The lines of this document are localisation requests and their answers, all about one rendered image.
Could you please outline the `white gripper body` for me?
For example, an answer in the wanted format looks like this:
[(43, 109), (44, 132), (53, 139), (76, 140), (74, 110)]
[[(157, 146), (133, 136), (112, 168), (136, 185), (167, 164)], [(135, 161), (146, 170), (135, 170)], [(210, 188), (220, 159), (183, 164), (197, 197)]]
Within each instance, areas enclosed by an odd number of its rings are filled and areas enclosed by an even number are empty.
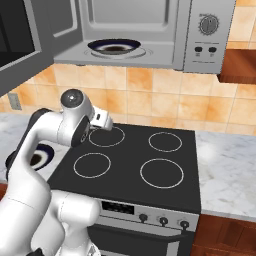
[(94, 125), (104, 130), (110, 131), (113, 127), (113, 120), (108, 112), (101, 111), (96, 114)]

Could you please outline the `grey microwave door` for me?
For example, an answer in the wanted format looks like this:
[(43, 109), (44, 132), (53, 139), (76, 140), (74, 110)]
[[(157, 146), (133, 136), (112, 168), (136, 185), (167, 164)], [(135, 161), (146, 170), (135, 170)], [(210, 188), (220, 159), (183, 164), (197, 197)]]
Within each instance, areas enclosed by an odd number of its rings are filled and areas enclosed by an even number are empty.
[(81, 40), (79, 0), (0, 0), (0, 96)]

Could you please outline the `grey microwave oven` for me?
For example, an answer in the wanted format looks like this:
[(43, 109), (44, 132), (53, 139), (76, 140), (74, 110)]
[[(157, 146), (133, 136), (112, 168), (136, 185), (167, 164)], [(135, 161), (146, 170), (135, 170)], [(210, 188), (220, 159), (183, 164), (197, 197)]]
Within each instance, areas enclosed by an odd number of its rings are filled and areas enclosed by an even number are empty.
[[(55, 62), (77, 65), (169, 68), (189, 73), (221, 72), (236, 0), (79, 0), (82, 40)], [(203, 35), (203, 15), (215, 15), (217, 31)], [(122, 55), (104, 55), (87, 44), (101, 39), (141, 43)]]

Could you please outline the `grey microwave knob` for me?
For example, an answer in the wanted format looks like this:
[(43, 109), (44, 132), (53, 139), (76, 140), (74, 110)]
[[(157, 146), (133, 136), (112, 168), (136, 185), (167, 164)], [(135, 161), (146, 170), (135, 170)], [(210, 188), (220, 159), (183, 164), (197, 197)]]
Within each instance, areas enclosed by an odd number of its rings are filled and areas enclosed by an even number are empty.
[(214, 34), (219, 27), (219, 20), (215, 15), (203, 15), (199, 22), (199, 31), (206, 36)]

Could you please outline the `black hob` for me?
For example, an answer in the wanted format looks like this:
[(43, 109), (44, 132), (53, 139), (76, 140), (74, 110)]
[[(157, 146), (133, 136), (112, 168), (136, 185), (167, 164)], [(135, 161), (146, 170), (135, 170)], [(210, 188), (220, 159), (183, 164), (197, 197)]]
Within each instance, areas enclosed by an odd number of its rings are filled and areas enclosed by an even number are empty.
[(48, 180), (54, 190), (98, 198), (105, 210), (137, 206), (201, 211), (193, 131), (116, 124), (70, 149)]

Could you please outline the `blue rimmed white bowl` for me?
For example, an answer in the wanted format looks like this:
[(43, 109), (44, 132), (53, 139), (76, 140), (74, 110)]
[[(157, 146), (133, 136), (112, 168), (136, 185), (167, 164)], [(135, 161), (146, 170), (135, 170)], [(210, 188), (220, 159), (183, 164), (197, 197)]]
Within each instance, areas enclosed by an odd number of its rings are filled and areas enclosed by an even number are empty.
[(47, 166), (54, 158), (54, 149), (47, 144), (39, 144), (30, 161), (30, 166), (38, 171)]

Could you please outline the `blue rimmed plate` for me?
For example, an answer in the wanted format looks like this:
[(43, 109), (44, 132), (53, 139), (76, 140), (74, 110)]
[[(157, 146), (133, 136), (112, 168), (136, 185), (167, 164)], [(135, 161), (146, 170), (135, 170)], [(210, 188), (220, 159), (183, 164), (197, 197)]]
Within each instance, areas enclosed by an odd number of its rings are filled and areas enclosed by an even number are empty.
[(141, 46), (141, 43), (132, 39), (101, 39), (87, 44), (92, 50), (104, 55), (122, 55), (130, 53)]

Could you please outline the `silver oven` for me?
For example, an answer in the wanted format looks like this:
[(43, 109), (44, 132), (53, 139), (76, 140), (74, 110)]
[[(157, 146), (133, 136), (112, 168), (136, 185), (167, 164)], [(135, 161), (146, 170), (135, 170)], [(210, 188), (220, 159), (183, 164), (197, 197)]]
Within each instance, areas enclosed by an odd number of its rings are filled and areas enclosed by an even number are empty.
[[(95, 224), (129, 229), (145, 233), (171, 236), (177, 235), (180, 231), (190, 231), (195, 234), (199, 215), (170, 209), (161, 209), (138, 204), (124, 203), (107, 199), (100, 199), (101, 213)], [(140, 214), (146, 214), (148, 220), (142, 223)], [(162, 226), (160, 217), (166, 217), (168, 224)], [(189, 227), (183, 230), (180, 221), (189, 222)]]

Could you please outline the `brown wooden base cupboard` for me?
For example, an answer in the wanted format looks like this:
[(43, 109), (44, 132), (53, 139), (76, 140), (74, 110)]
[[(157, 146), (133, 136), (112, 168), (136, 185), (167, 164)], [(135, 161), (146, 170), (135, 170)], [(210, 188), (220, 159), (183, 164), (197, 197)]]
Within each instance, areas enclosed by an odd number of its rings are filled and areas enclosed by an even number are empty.
[(190, 256), (256, 256), (256, 223), (202, 214)]
[(0, 201), (2, 200), (2, 198), (4, 197), (6, 191), (7, 191), (7, 187), (8, 185), (5, 183), (0, 183)]

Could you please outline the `black oven door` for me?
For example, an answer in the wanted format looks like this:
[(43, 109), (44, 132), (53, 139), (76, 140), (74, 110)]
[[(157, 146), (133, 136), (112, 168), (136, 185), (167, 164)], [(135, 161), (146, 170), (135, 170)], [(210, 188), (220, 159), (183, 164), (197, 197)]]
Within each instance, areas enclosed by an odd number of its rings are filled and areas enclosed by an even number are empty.
[(186, 238), (174, 242), (90, 231), (89, 228), (88, 233), (102, 256), (190, 256), (194, 239), (190, 231), (178, 232), (186, 234)]

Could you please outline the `grey wall socket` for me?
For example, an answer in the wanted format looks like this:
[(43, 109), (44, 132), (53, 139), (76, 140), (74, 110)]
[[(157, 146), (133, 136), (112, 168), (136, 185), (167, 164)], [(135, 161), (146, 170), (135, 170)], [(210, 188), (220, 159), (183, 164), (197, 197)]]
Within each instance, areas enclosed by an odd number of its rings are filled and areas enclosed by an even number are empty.
[(21, 104), (17, 93), (9, 93), (8, 99), (13, 110), (21, 110)]

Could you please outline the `brown wooden wall cupboard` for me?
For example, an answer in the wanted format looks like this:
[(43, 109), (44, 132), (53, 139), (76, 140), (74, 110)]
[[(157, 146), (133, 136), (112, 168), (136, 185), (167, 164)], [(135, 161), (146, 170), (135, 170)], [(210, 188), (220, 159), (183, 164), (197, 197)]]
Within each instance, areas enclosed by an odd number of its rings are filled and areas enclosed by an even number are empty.
[(217, 78), (220, 83), (256, 85), (256, 50), (227, 49)]

